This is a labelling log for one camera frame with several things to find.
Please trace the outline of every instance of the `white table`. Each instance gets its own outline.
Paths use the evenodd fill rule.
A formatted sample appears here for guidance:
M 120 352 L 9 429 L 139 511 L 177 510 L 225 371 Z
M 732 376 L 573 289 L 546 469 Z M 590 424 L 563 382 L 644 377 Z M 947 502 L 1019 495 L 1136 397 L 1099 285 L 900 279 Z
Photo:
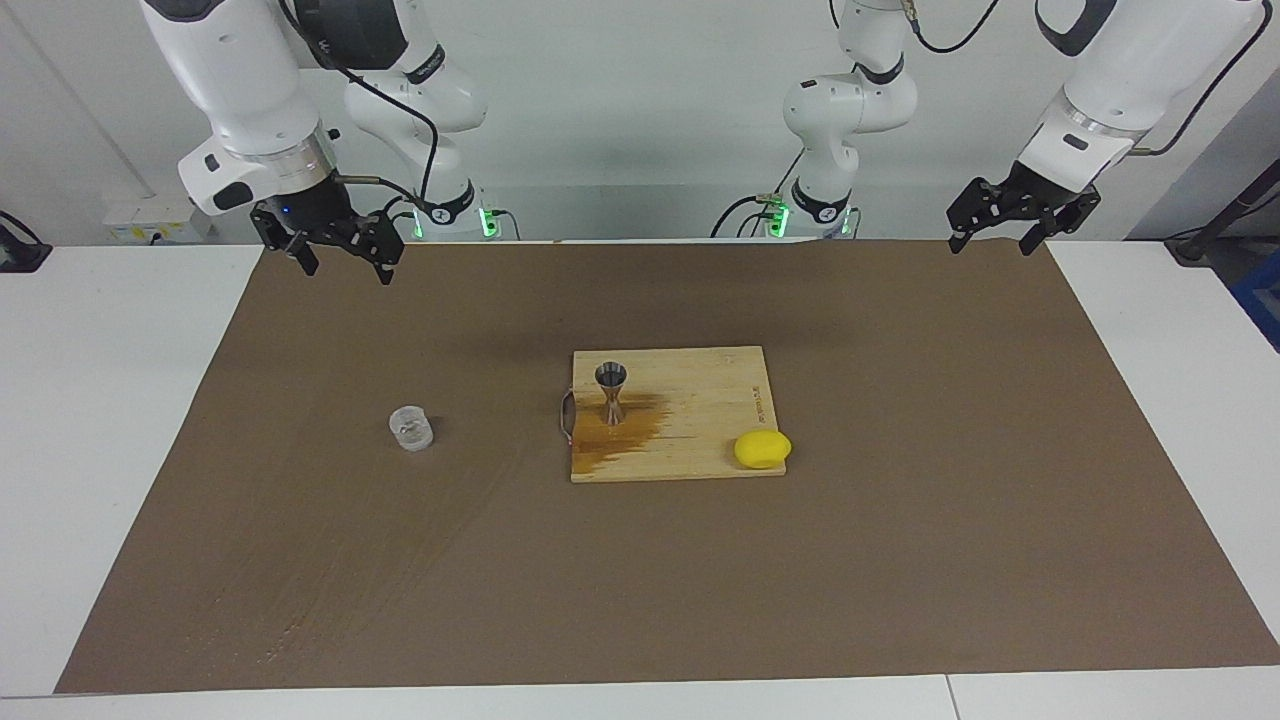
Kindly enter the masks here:
M 1208 270 L 1052 243 L 1143 413 L 1280 634 L 1280 356 Z M 1274 720 L 1280 667 L 541 688 L 44 697 L 243 292 L 256 247 L 63 249 L 0 277 L 0 719 Z

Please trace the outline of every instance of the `robotic arm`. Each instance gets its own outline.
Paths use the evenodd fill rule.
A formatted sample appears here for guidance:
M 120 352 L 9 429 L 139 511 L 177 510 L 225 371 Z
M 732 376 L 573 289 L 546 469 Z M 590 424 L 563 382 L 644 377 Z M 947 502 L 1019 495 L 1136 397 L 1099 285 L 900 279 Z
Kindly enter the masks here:
M 1037 0 L 1041 32 L 1075 73 L 1001 183 L 977 178 L 947 210 L 952 252 L 978 231 L 1033 220 L 1020 247 L 1079 229 L 1101 202 L 1094 181 L 1120 163 L 1179 94 L 1234 42 L 1261 0 Z M 914 22 L 914 3 L 905 3 Z
M 301 88 L 298 65 L 265 0 L 138 0 L 146 22 L 214 136 L 178 164 L 192 201 L 211 215 L 252 204 L 262 242 L 314 274 L 311 245 L 333 245 L 367 260 L 383 284 L 403 252 L 387 211 L 361 215 L 338 174 L 329 133 Z M 424 117 L 439 132 L 476 127 L 485 99 L 445 61 L 419 0 L 297 0 L 301 28 L 321 64 L 372 70 L 369 82 Z M 435 129 L 365 88 L 347 104 L 356 123 L 380 137 L 422 178 L 417 197 L 440 228 L 468 229 L 475 188 L 457 149 Z M 438 184 L 426 186 L 426 169 Z M 417 177 L 410 183 L 419 187 Z M 476 214 L 474 227 L 480 225 Z
M 910 28 L 900 0 L 847 0 L 840 28 L 852 72 L 806 79 L 786 99 L 787 127 L 804 142 L 794 218 L 818 234 L 833 232 L 847 213 L 859 165 L 854 136 L 905 126 L 918 101 L 904 70 Z
M 451 60 L 420 0 L 293 0 L 302 32 L 324 53 L 321 67 L 337 61 L 366 70 L 365 82 L 431 118 L 435 128 L 383 101 L 364 87 L 348 85 L 347 114 L 403 160 L 407 182 L 426 200 L 435 234 L 481 229 L 476 188 L 462 167 L 457 145 L 442 135 L 480 127 L 489 100 L 476 82 Z M 430 168 L 430 187 L 422 187 Z

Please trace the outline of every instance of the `lemon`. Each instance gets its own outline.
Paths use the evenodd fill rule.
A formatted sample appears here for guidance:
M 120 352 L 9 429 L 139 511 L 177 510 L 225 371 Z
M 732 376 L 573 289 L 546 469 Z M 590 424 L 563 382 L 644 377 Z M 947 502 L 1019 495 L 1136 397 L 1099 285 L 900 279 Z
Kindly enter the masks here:
M 777 468 L 790 455 L 791 441 L 778 430 L 751 430 L 733 443 L 733 456 L 751 470 Z

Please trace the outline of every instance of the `electrical cable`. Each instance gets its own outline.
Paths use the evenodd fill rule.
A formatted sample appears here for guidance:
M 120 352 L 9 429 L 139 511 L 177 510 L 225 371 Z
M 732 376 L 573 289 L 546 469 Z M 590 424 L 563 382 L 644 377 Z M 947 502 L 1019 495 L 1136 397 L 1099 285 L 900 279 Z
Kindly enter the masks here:
M 1204 108 L 1204 104 L 1208 102 L 1210 96 L 1213 95 L 1213 91 L 1217 90 L 1217 86 L 1221 85 L 1224 79 L 1226 79 L 1226 76 L 1231 74 L 1231 70 L 1235 69 L 1235 65 L 1245 55 L 1249 54 L 1249 50 L 1252 50 L 1254 45 L 1257 45 L 1258 40 L 1262 37 L 1262 33 L 1267 31 L 1267 26 L 1271 24 L 1271 17 L 1274 14 L 1275 14 L 1275 8 L 1271 6 L 1271 0 L 1262 0 L 1262 23 L 1258 24 L 1258 29 L 1253 31 L 1253 35 L 1249 36 L 1249 40 L 1245 41 L 1245 44 L 1231 58 L 1231 60 L 1226 64 L 1226 67 L 1224 67 L 1221 72 L 1217 73 L 1217 77 L 1213 78 L 1213 82 L 1208 83 L 1208 87 L 1204 90 L 1204 94 L 1201 95 L 1199 101 L 1196 102 L 1196 106 L 1192 108 L 1190 114 L 1188 114 L 1187 119 L 1183 120 L 1181 127 L 1179 127 L 1178 132 L 1174 133 L 1172 140 L 1170 140 L 1167 143 L 1165 143 L 1164 147 L 1158 150 L 1153 150 L 1151 147 L 1134 147 L 1133 150 L 1129 151 L 1129 156 L 1158 158 L 1160 155 L 1164 155 L 1170 150 L 1172 150 L 1174 146 L 1178 145 L 1178 141 L 1183 138 L 1183 135 L 1187 133 L 1187 128 L 1192 127 L 1192 122 L 1196 120 L 1196 115 L 1198 115 L 1201 109 Z
M 27 234 L 27 237 L 29 237 L 32 241 L 36 242 L 37 247 L 47 247 L 49 246 L 47 242 L 40 240 L 40 236 L 37 236 L 31 228 L 27 227 L 26 223 L 23 223 L 18 218 L 14 218 L 13 215 L 10 215 L 9 213 L 5 213 L 4 210 L 0 210 L 0 218 L 4 218 L 5 220 L 9 222 L 9 224 L 12 224 L 13 227 L 20 229 L 24 234 Z
M 516 214 L 511 210 L 494 210 L 494 217 L 506 215 L 511 218 L 511 224 L 516 228 L 516 242 L 524 242 L 524 237 L 520 236 L 520 220 L 516 219 Z
M 1265 200 L 1262 202 L 1258 202 L 1253 208 L 1249 208 L 1248 211 L 1242 213 L 1240 217 L 1235 219 L 1235 222 L 1240 222 L 1244 218 L 1248 218 L 1249 215 L 1254 215 L 1257 213 L 1261 213 L 1263 209 L 1266 209 L 1267 205 L 1271 205 L 1276 200 L 1280 200 L 1280 192 L 1272 195 L 1271 197 L 1268 197 L 1267 200 Z M 1165 240 L 1180 240 L 1184 234 L 1196 234 L 1196 233 L 1198 233 L 1199 231 L 1202 231 L 1202 229 L 1204 229 L 1207 227 L 1208 225 L 1201 225 L 1198 228 L 1190 228 L 1190 229 L 1185 229 L 1185 231 L 1181 231 L 1181 232 L 1175 232 L 1174 234 L 1166 237 Z
M 307 47 L 310 47 L 312 53 L 315 53 L 316 55 L 320 55 L 320 56 L 325 58 L 329 61 L 329 64 L 333 65 L 333 69 L 335 69 L 339 73 L 342 73 L 342 76 L 346 77 L 348 81 L 358 85 L 360 87 L 362 87 L 365 90 L 367 90 L 375 97 L 379 97 L 379 99 L 389 102 L 390 105 L 393 105 L 393 106 L 396 106 L 396 108 L 398 108 L 398 109 L 408 113 L 413 118 L 416 118 L 419 120 L 422 120 L 422 123 L 425 123 L 426 127 L 430 128 L 430 131 L 431 131 L 431 152 L 428 155 L 426 168 L 422 170 L 422 188 L 417 193 L 417 199 L 421 200 L 421 201 L 424 201 L 424 202 L 426 202 L 426 186 L 431 181 L 431 167 L 435 165 L 435 154 L 440 149 L 440 128 L 438 128 L 435 126 L 435 123 L 431 120 L 431 118 L 428 118 L 426 115 L 424 115 L 422 113 L 415 110 L 413 108 L 410 108 L 408 105 L 401 102 L 399 100 L 396 100 L 390 95 L 387 95 L 381 90 L 378 90 L 376 87 L 374 87 L 372 85 L 370 85 L 367 81 L 365 81 L 365 78 L 362 78 L 362 77 L 357 76 L 356 73 L 351 72 L 349 68 L 347 68 L 346 65 L 343 65 L 342 63 L 339 63 L 338 60 L 335 60 L 333 58 L 333 55 L 330 55 L 329 53 L 326 53 L 325 49 L 321 47 L 320 44 L 315 38 L 312 38 L 310 35 L 306 33 L 306 31 L 302 29 L 302 24 L 298 23 L 298 19 L 296 17 L 293 17 L 293 12 L 289 10 L 288 1 L 287 0 L 278 0 L 278 1 L 279 1 L 279 5 L 280 5 L 280 12 L 284 13 L 284 19 L 289 23 L 289 27 L 293 28 L 293 32 L 298 33 L 298 37 L 301 37 L 302 41 L 307 44 Z
M 937 47 L 924 38 L 924 32 L 920 29 L 920 18 L 916 15 L 914 1 L 904 1 L 902 9 L 906 12 L 906 19 L 911 26 L 911 33 L 915 35 L 915 38 L 920 41 L 920 45 L 923 45 L 924 49 L 928 50 L 929 53 L 946 55 L 948 53 L 955 53 L 956 50 L 960 50 L 965 45 L 969 45 L 969 41 L 977 37 L 978 31 L 982 29 L 982 26 L 987 24 L 987 20 L 991 18 L 991 14 L 996 12 L 996 6 L 998 5 L 1000 0 L 991 0 L 991 5 L 987 6 L 987 12 L 983 13 L 982 18 L 978 19 L 978 24 L 973 26 L 973 29 L 969 31 L 969 35 L 964 36 L 964 40 L 956 42 L 951 47 Z
M 387 178 L 383 178 L 383 177 L 378 177 L 378 176 L 334 176 L 334 179 L 338 183 L 340 183 L 340 184 L 378 184 L 378 186 L 388 187 L 388 188 L 394 190 L 396 192 L 398 192 L 401 196 L 399 197 L 393 197 L 392 201 L 388 202 L 383 208 L 383 210 L 381 210 L 383 215 L 389 215 L 390 211 L 392 211 L 392 208 L 394 208 L 399 202 L 408 202 L 408 204 L 413 205 L 415 208 L 417 208 L 419 210 L 421 210 L 424 213 L 430 213 L 431 211 L 430 205 L 425 200 L 415 197 L 411 191 L 408 191 L 408 190 L 404 188 L 404 186 L 397 184 L 397 183 L 394 183 L 394 182 L 392 182 L 392 181 L 389 181 Z
M 742 224 L 739 225 L 737 234 L 733 236 L 733 237 L 742 237 L 742 233 L 746 232 L 746 223 L 750 223 L 751 220 L 755 220 L 755 227 L 759 228 L 760 227 L 760 220 L 767 220 L 771 217 L 772 215 L 769 213 L 756 213 L 755 215 L 748 217 L 745 220 L 742 220 Z M 750 237 L 755 237 L 755 232 L 756 231 L 751 231 Z
M 858 240 L 858 231 L 863 229 L 863 209 L 854 208 L 850 213 L 858 213 L 858 223 L 854 224 L 854 234 L 849 240 Z
M 791 160 L 791 167 L 787 168 L 787 172 L 783 173 L 782 179 L 778 181 L 778 187 L 773 188 L 773 195 L 778 195 L 782 192 L 782 186 L 787 184 L 787 178 L 790 178 L 791 173 L 795 172 L 796 165 L 800 164 L 801 158 L 804 158 L 804 147 L 800 149 L 800 152 L 796 152 L 796 159 Z M 763 218 L 758 218 L 755 222 L 755 227 L 751 228 L 751 237 L 755 237 L 755 233 L 760 232 L 760 220 L 763 220 Z
M 724 214 L 721 215 L 721 219 L 716 220 L 716 227 L 712 228 L 712 234 L 709 237 L 716 237 L 719 234 L 719 229 L 724 225 L 724 222 L 728 220 L 728 217 L 733 214 L 733 210 L 737 210 L 742 205 L 750 205 L 751 202 L 760 202 L 760 199 L 755 195 L 748 195 L 746 197 L 730 205 L 728 210 L 724 210 Z

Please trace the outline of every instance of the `cutting board handle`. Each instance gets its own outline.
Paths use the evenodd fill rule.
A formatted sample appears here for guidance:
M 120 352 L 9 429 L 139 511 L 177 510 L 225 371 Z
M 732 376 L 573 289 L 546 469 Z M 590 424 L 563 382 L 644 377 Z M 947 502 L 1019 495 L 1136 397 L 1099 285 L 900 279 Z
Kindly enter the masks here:
M 564 439 L 568 441 L 570 447 L 573 447 L 573 425 L 576 423 L 577 404 L 573 400 L 573 391 L 571 388 L 561 400 L 561 432 L 564 433 Z

